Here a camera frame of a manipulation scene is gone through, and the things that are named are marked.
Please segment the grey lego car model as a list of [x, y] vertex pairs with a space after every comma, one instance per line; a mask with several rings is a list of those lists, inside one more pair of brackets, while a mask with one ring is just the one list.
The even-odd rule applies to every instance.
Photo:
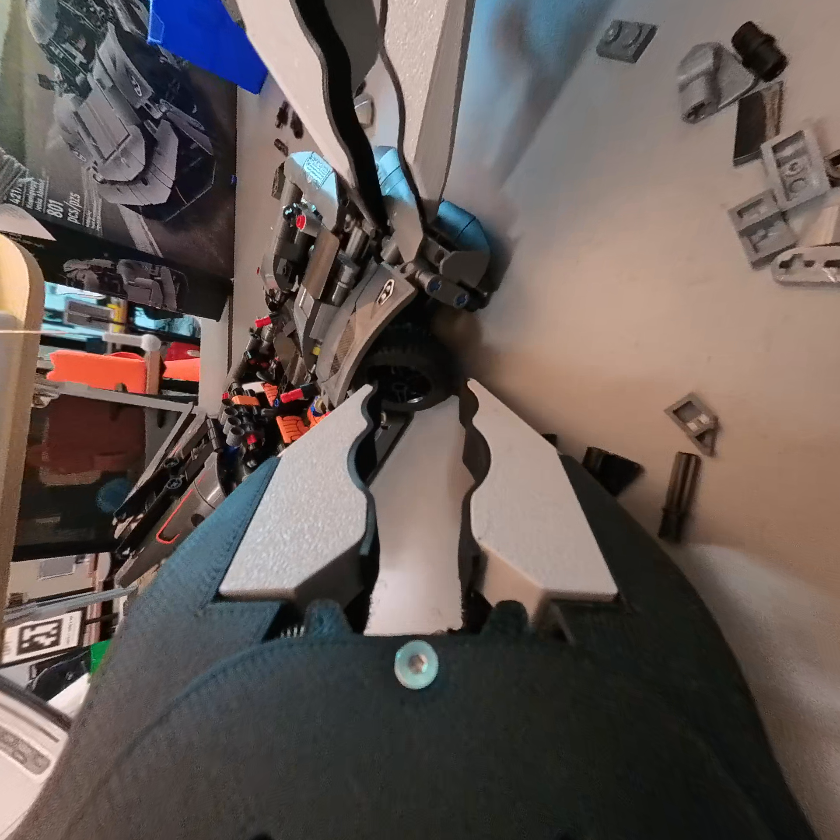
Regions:
[[490, 246], [479, 219], [443, 200], [404, 256], [413, 197], [397, 151], [374, 149], [388, 222], [374, 228], [331, 165], [313, 151], [278, 167], [280, 212], [259, 268], [268, 314], [255, 321], [220, 405], [193, 408], [115, 512], [113, 585], [128, 589], [175, 549], [268, 458], [299, 440], [353, 391], [382, 333], [432, 333], [436, 308], [474, 312]]

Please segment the grey two-stud lego plate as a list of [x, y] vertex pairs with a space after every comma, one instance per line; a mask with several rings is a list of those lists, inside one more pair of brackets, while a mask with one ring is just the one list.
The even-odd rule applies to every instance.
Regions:
[[635, 64], [658, 32], [655, 24], [614, 19], [595, 46], [599, 57]]

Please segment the black white marker tag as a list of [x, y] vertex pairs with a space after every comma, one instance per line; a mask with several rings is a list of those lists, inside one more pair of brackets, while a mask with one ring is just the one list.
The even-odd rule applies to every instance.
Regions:
[[82, 611], [39, 618], [3, 631], [2, 666], [63, 653], [80, 645]]

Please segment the grey lego piece square holes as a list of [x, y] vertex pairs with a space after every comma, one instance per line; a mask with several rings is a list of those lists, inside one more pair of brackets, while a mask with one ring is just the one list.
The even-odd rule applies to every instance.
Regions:
[[797, 246], [797, 235], [771, 189], [729, 208], [728, 217], [754, 270]]

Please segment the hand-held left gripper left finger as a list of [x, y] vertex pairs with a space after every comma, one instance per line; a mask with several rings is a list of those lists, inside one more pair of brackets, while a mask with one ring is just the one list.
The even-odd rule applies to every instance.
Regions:
[[275, 604], [303, 618], [316, 602], [343, 610], [362, 634], [380, 571], [380, 535], [370, 489], [382, 401], [363, 385], [276, 459], [217, 599]]

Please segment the black smooth lego tile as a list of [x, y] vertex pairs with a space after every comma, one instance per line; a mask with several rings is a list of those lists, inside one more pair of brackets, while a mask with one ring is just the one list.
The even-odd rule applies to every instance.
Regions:
[[738, 101], [732, 151], [734, 167], [759, 160], [762, 146], [780, 134], [783, 101], [782, 79], [767, 83]]

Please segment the short black lego pin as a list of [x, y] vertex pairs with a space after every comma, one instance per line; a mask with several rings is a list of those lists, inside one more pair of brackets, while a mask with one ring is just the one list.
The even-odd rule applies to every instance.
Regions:
[[731, 47], [742, 64], [762, 82], [777, 79], [788, 67], [788, 57], [776, 38], [751, 20], [734, 32]]

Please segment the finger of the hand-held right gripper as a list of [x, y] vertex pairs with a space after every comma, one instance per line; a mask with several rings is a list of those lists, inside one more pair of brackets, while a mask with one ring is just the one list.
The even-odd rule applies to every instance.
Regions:
[[321, 156], [373, 225], [386, 225], [374, 153], [355, 96], [378, 57], [372, 2], [243, 1], [247, 37]]
[[380, 57], [395, 94], [395, 147], [423, 208], [438, 207], [448, 179], [475, 5], [380, 2]]

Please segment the grey lego plate cross holes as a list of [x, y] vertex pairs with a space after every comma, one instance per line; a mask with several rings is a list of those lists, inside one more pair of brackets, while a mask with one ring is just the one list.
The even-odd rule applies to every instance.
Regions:
[[770, 267], [774, 282], [789, 287], [839, 287], [839, 245], [790, 248]]

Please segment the orange plastic part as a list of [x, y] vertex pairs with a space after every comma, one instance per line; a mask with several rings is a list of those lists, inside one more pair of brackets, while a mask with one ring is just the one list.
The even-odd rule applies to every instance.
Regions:
[[87, 385], [110, 392], [123, 385], [128, 393], [142, 395], [159, 393], [164, 380], [197, 384], [201, 372], [198, 358], [164, 360], [161, 372], [151, 380], [149, 357], [130, 351], [56, 350], [49, 355], [49, 361], [52, 368], [45, 375], [48, 382]]

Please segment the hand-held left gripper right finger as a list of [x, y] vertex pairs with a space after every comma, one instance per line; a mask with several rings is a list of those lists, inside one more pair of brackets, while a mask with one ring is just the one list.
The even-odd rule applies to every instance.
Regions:
[[459, 396], [470, 486], [459, 527], [464, 624], [515, 602], [533, 629], [559, 603], [605, 605], [614, 580], [560, 453], [477, 380]]

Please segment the lego set cardboard box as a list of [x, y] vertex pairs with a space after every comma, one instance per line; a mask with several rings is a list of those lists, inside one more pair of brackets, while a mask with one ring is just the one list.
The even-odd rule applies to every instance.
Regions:
[[2, 233], [49, 281], [222, 318], [237, 93], [150, 41], [152, 3], [1, 3]]

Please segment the blue plastic box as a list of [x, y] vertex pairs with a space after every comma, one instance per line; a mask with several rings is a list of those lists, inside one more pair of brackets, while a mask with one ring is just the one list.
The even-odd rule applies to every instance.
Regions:
[[268, 70], [222, 1], [150, 1], [147, 41], [258, 95]]

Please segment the small grey lego bracket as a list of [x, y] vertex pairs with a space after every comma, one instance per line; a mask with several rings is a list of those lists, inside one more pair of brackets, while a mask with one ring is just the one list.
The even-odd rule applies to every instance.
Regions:
[[702, 455], [715, 456], [719, 418], [696, 393], [681, 397], [664, 412]]

